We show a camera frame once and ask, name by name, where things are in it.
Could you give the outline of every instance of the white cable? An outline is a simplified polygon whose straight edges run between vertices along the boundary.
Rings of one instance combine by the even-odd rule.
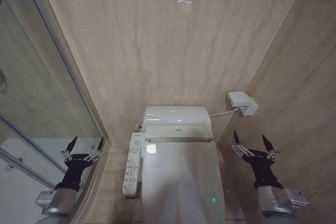
[[[229,113],[235,112],[235,111],[237,111],[237,110],[239,110],[239,109],[240,109],[240,107],[237,107],[237,108],[235,108],[234,110],[225,111],[225,112],[222,112],[222,113],[218,113],[218,114],[213,114],[213,115],[210,115],[210,117],[211,117],[211,116],[218,116],[218,115],[225,115],[225,114],[229,114]]]

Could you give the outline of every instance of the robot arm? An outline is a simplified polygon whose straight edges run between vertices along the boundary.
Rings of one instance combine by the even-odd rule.
[[[53,216],[46,218],[45,221],[56,221],[57,218],[66,217],[71,213],[76,195],[80,189],[80,179],[85,168],[91,166],[103,154],[103,137],[99,143],[97,151],[92,154],[70,154],[75,146],[77,137],[75,137],[62,151],[64,163],[68,170],[63,180],[56,185],[54,191],[42,191],[38,196],[36,203],[42,206],[42,214]]]
[[[234,131],[232,149],[253,169],[256,181],[254,187],[258,193],[258,207],[262,223],[295,223],[295,210],[309,205],[303,193],[284,189],[271,170],[277,152],[270,141],[262,136],[266,152],[250,150],[240,144]]]

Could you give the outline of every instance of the electronic bidet seat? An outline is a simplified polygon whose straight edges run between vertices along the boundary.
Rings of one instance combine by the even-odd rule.
[[[223,224],[224,195],[214,142],[145,142],[146,224]]]
[[[131,136],[122,192],[137,194],[142,170],[145,223],[223,224],[222,180],[205,107],[147,106],[139,125]]]

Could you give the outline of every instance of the toilet tank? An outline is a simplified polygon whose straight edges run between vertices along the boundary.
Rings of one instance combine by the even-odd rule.
[[[158,142],[213,140],[210,117],[203,106],[147,106],[141,131],[146,140]]]

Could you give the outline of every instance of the shower enclosure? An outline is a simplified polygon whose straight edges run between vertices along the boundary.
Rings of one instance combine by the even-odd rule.
[[[35,1],[0,0],[2,224],[43,218],[35,200],[62,180],[61,151],[78,136],[72,152],[91,153],[103,137]]]

